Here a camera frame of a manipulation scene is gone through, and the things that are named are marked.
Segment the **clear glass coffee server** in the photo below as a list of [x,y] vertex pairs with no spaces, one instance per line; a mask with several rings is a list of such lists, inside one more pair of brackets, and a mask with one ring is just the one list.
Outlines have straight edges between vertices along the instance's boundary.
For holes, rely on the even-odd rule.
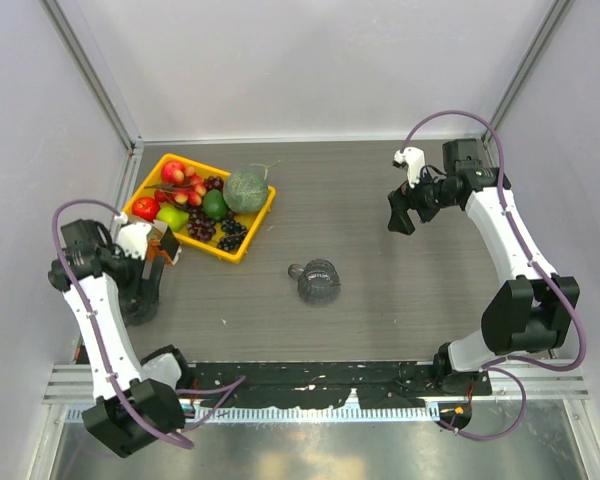
[[306,265],[291,264],[287,273],[297,282],[300,299],[309,305],[327,305],[340,295],[340,277],[335,266],[326,259],[314,259]]

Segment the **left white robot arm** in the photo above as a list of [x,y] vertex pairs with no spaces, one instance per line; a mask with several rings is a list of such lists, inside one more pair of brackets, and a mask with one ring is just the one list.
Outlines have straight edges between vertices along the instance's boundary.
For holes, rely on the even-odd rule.
[[82,420],[121,458],[156,440],[190,450],[179,398],[192,390],[194,375],[184,356],[167,345],[139,359],[127,332],[155,317],[166,261],[147,261],[148,225],[128,224],[122,231],[132,238],[129,250],[94,220],[76,220],[54,233],[65,245],[48,278],[79,324],[92,373],[94,404]]

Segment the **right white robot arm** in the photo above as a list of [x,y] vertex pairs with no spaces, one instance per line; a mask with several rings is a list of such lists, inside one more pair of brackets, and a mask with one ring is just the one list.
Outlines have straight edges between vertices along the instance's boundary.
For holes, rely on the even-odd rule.
[[458,207],[474,223],[500,283],[477,331],[442,345],[433,360],[432,381],[454,394],[479,377],[485,364],[519,353],[537,353],[564,344],[580,288],[558,275],[540,253],[517,211],[510,184],[496,167],[479,158],[473,139],[444,143],[443,166],[426,163],[423,150],[406,147],[392,164],[405,181],[388,195],[391,232],[411,235],[415,211],[423,223],[441,209]]

